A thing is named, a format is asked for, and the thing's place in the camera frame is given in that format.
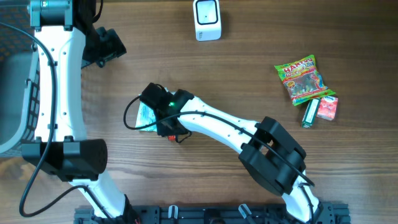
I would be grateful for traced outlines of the green white boxed item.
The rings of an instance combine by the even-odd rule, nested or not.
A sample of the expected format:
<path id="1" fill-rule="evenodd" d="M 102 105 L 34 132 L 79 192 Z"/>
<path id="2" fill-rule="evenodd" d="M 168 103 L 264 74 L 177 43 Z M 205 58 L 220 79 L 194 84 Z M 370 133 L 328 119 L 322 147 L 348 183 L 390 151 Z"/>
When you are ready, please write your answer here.
<path id="1" fill-rule="evenodd" d="M 305 110 L 303 120 L 302 120 L 303 128 L 310 128 L 314 124 L 314 120 L 317 115 L 319 105 L 320 105 L 319 98 L 312 99 L 309 102 L 307 109 Z"/>

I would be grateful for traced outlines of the light blue white packet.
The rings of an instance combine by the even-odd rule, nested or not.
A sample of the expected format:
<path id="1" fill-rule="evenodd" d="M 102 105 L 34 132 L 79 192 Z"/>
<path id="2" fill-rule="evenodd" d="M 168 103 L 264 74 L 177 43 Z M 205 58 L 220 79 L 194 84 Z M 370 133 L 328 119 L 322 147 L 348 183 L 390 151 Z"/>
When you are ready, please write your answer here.
<path id="1" fill-rule="evenodd" d="M 154 111 L 144 103 L 140 102 L 136 119 L 136 127 L 145 126 L 154 122 L 156 122 Z"/>

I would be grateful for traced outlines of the green candy bag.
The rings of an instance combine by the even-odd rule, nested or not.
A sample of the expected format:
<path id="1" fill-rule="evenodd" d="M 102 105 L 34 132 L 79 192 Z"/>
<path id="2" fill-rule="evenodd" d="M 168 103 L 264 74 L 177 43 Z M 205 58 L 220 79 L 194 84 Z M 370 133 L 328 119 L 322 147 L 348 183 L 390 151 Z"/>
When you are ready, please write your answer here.
<path id="1" fill-rule="evenodd" d="M 321 73 L 317 69 L 314 55 L 309 55 L 295 62 L 275 65 L 278 76 L 283 86 L 288 91 L 294 106 L 308 100 L 334 95 L 323 81 Z"/>

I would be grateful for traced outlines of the small orange white packet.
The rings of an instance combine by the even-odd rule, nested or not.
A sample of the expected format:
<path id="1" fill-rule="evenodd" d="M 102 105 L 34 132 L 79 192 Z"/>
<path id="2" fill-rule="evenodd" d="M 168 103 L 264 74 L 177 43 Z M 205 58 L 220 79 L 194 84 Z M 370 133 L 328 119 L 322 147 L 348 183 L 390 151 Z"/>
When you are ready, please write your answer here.
<path id="1" fill-rule="evenodd" d="M 334 96 L 325 96 L 321 99 L 317 117 L 323 118 L 329 121 L 334 120 L 336 115 L 336 109 L 338 105 L 338 98 Z"/>

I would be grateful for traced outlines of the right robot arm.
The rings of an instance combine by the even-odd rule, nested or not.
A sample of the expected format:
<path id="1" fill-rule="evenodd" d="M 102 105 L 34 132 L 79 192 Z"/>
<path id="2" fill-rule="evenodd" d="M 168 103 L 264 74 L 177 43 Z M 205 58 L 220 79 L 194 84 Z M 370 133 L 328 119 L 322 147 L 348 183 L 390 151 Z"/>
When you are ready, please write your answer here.
<path id="1" fill-rule="evenodd" d="M 161 136 L 204 134 L 238 153 L 249 175 L 264 189 L 282 197 L 287 213 L 301 223 L 315 223 L 320 204 L 305 174 L 306 152 L 276 120 L 237 118 L 207 105 L 186 90 L 175 93 L 150 83 L 139 100 L 154 111 Z"/>

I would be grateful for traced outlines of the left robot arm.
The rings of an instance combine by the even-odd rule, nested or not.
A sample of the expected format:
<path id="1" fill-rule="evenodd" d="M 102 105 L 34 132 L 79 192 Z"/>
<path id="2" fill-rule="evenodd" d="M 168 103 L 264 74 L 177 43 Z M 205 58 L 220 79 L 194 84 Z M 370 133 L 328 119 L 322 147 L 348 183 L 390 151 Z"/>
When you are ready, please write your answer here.
<path id="1" fill-rule="evenodd" d="M 140 218 L 106 171 L 103 139 L 88 139 L 81 102 L 81 71 L 126 53 L 113 29 L 95 28 L 103 3 L 31 1 L 30 24 L 40 65 L 39 117 L 34 141 L 22 156 L 36 171 L 57 176 L 79 189 L 96 223 L 139 223 Z"/>

